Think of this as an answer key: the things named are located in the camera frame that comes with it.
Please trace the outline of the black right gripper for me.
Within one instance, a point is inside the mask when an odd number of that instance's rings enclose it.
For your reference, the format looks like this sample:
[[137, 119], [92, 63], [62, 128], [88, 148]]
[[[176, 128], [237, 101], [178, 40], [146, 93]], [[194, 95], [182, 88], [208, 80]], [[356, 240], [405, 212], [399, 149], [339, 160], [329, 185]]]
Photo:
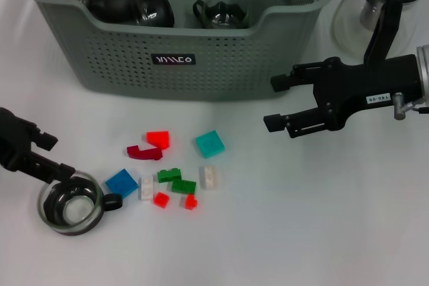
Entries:
[[388, 59], [375, 71], [366, 69], [363, 64], [350, 66], [339, 58], [329, 58], [294, 65], [289, 74], [274, 76], [270, 82], [274, 92], [313, 85], [318, 108], [263, 118], [270, 133], [287, 131], [291, 138], [320, 131], [339, 131], [357, 112], [392, 106], [395, 94], [401, 94], [405, 104], [423, 98], [415, 55]]

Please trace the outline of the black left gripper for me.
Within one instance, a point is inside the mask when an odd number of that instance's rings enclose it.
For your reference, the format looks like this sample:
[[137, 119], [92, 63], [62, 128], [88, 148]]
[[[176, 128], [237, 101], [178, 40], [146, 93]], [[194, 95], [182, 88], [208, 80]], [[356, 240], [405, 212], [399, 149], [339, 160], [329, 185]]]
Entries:
[[1, 108], [1, 165], [9, 171], [20, 171], [47, 184], [69, 180], [76, 170], [58, 164], [32, 152], [34, 142], [39, 148], [51, 151], [58, 139], [41, 133], [35, 123], [15, 116]]

